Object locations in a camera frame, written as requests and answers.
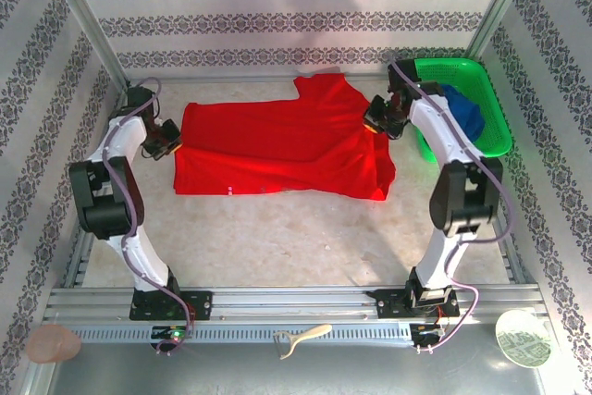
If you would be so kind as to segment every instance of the floral pattern wall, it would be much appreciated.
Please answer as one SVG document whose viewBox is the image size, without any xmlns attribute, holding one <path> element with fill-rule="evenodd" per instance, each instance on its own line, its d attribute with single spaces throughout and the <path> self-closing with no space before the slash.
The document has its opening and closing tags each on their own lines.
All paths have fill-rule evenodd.
<svg viewBox="0 0 592 395">
<path fill-rule="evenodd" d="M 592 0 L 513 0 L 483 54 L 514 145 L 514 245 L 592 393 Z"/>
<path fill-rule="evenodd" d="M 65 0 L 0 0 L 0 394 L 59 285 L 77 226 L 67 166 L 100 141 L 117 91 Z"/>
<path fill-rule="evenodd" d="M 392 50 L 458 56 L 491 0 L 88 0 L 138 79 L 377 73 Z"/>
</svg>

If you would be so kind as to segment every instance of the tiled floor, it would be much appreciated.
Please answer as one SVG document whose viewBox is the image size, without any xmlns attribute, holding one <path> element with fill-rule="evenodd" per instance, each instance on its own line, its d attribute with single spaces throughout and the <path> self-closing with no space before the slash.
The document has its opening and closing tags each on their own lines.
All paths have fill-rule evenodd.
<svg viewBox="0 0 592 395">
<path fill-rule="evenodd" d="M 385 82 L 352 81 L 367 98 Z M 165 84 L 162 118 L 180 125 L 188 102 L 296 98 L 291 82 Z M 428 200 L 436 165 L 419 155 L 413 128 L 390 145 L 397 178 L 384 203 L 319 191 L 259 196 L 177 196 L 172 157 L 137 156 L 144 226 L 181 286 L 319 286 L 402 284 L 422 258 L 432 224 Z M 484 230 L 491 238 L 493 230 Z M 471 246 L 455 277 L 507 283 L 497 244 Z M 130 287 L 131 275 L 101 241 L 92 247 L 85 287 Z"/>
</svg>

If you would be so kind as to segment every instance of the green basket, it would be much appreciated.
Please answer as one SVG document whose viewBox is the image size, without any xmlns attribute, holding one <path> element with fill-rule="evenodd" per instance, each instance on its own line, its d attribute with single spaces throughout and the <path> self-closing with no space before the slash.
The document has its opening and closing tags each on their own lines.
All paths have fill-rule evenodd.
<svg viewBox="0 0 592 395">
<path fill-rule="evenodd" d="M 435 80 L 452 85 L 479 105 L 485 128 L 475 146 L 485 157 L 497 157 L 510 151 L 512 136 L 483 67 L 473 60 L 463 58 L 415 59 L 415 67 L 422 81 Z M 417 138 L 422 157 L 427 162 L 436 162 L 434 153 L 419 130 Z"/>
</svg>

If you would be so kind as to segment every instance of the blue cloth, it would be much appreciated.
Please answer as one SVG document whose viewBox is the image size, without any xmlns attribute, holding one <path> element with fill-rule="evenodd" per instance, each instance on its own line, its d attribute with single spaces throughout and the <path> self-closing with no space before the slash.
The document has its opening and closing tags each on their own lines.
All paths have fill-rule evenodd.
<svg viewBox="0 0 592 395">
<path fill-rule="evenodd" d="M 461 129 L 469 138 L 469 141 L 475 142 L 481 136 L 485 128 L 485 120 L 481 115 L 479 105 L 469 101 L 462 93 L 451 85 L 441 85 L 450 112 L 461 126 Z"/>
</svg>

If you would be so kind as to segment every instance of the round white object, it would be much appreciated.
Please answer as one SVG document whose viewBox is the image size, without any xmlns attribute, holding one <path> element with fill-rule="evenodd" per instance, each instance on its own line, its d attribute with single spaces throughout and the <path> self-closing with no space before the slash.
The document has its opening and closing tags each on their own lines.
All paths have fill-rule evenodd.
<svg viewBox="0 0 592 395">
<path fill-rule="evenodd" d="M 522 367 L 539 367 L 551 356 L 550 334 L 524 310 L 510 310 L 499 317 L 496 339 L 506 358 Z"/>
</svg>

